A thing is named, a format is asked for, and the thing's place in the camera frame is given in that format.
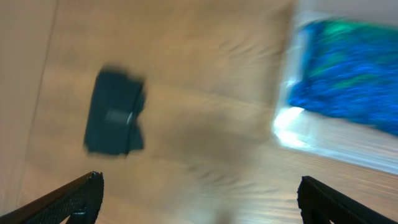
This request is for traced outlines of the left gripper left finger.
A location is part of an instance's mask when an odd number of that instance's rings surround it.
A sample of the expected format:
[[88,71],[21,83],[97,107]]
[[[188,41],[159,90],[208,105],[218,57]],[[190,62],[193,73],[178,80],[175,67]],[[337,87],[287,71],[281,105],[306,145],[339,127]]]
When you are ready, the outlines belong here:
[[104,195],[101,172],[89,172],[74,181],[1,216],[1,223],[81,223],[94,224]]

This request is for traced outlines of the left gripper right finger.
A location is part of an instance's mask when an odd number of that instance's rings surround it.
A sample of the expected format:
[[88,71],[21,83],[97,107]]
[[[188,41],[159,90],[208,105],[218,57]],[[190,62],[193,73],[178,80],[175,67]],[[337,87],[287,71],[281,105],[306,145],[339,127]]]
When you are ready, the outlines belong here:
[[297,193],[304,224],[397,224],[310,176],[302,177]]

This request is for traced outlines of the blue green sequin cloth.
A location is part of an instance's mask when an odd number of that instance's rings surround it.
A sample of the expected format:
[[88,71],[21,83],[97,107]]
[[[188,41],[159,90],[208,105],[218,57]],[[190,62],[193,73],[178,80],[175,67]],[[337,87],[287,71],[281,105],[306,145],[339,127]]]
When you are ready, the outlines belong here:
[[308,41],[288,104],[397,134],[397,29],[345,19],[303,28]]

